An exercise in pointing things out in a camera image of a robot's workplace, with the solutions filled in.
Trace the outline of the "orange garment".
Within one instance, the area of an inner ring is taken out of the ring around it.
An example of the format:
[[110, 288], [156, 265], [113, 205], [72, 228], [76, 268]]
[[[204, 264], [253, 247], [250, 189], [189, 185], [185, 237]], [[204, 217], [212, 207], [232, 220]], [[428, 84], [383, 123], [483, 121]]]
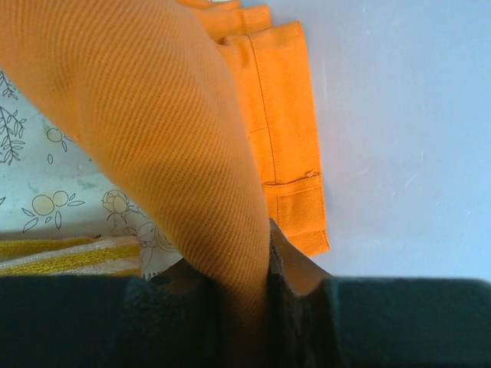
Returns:
[[299, 22], [201, 1], [3, 1], [1, 68], [220, 287], [228, 340], [267, 327], [269, 223], [328, 250]]

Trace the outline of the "yellow white striped towel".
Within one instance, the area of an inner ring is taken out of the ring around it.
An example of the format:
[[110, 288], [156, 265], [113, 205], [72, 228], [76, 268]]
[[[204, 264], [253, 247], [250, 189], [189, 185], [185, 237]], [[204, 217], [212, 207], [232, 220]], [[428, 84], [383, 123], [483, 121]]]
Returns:
[[1, 276], [142, 275], [133, 236], [9, 240], [1, 243]]

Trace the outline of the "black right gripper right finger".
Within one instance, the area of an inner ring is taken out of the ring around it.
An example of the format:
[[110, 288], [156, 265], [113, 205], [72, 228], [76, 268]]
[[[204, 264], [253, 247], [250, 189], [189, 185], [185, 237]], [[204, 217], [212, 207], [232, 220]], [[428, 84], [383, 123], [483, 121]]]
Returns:
[[331, 274], [291, 244], [272, 218], [269, 224], [270, 269], [280, 276], [293, 294], [306, 296], [324, 279], [332, 278]]

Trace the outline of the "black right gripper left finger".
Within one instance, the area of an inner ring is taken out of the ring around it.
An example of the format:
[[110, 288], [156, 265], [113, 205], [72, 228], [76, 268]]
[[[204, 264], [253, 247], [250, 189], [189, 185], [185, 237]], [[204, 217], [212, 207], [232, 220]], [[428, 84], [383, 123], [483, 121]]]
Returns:
[[153, 277], [148, 282], [147, 293], [153, 299], [204, 299], [209, 293], [209, 281], [181, 259]]

